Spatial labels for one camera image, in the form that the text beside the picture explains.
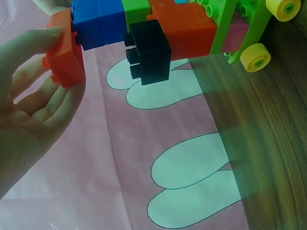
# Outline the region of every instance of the yellow wheel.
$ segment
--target yellow wheel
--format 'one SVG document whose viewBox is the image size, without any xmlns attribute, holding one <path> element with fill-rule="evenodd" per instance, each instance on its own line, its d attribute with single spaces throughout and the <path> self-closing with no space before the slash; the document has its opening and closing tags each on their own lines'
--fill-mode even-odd
<svg viewBox="0 0 307 230">
<path fill-rule="evenodd" d="M 246 48 L 240 60 L 246 71 L 253 73 L 264 68 L 270 62 L 271 55 L 263 44 L 257 43 Z"/>
<path fill-rule="evenodd" d="M 268 10 L 281 22 L 293 19 L 301 8 L 300 0 L 266 0 Z"/>
</svg>

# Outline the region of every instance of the toy assembly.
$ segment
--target toy assembly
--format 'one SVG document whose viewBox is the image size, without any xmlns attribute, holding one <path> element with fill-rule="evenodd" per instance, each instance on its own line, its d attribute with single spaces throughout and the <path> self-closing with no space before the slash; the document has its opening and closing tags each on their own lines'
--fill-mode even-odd
<svg viewBox="0 0 307 230">
<path fill-rule="evenodd" d="M 124 42 L 142 85 L 167 81 L 173 60 L 219 53 L 256 72 L 271 59 L 259 43 L 270 17 L 286 22 L 300 7 L 300 0 L 74 0 L 51 16 L 47 27 L 63 32 L 42 63 L 68 88 L 85 80 L 82 48 Z"/>
</svg>

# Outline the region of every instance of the wood grain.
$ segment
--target wood grain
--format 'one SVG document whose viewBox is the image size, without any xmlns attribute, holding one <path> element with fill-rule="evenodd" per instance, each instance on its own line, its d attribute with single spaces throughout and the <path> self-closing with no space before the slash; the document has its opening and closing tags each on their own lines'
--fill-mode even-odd
<svg viewBox="0 0 307 230">
<path fill-rule="evenodd" d="M 251 230 L 307 230 L 307 10 L 271 19 L 270 64 L 191 59 L 234 169 Z"/>
</svg>

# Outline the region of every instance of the black block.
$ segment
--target black block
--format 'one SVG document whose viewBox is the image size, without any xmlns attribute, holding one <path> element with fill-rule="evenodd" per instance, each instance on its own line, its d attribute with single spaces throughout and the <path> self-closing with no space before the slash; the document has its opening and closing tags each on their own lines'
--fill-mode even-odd
<svg viewBox="0 0 307 230">
<path fill-rule="evenodd" d="M 142 85 L 169 79 L 172 50 L 158 20 L 130 25 L 130 33 L 124 36 L 127 59 L 133 79 L 141 78 Z"/>
</svg>

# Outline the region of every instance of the pink sheet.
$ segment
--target pink sheet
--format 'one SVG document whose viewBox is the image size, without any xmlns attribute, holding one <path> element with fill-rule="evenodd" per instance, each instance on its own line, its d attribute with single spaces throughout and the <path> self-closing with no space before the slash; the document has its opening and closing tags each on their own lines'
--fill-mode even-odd
<svg viewBox="0 0 307 230">
<path fill-rule="evenodd" d="M 48 21 L 30 0 L 0 5 L 0 43 Z M 172 63 L 170 81 L 141 87 L 131 80 L 123 44 L 83 55 L 87 88 L 80 109 L 0 201 L 0 230 L 248 230 L 187 61 Z"/>
</svg>

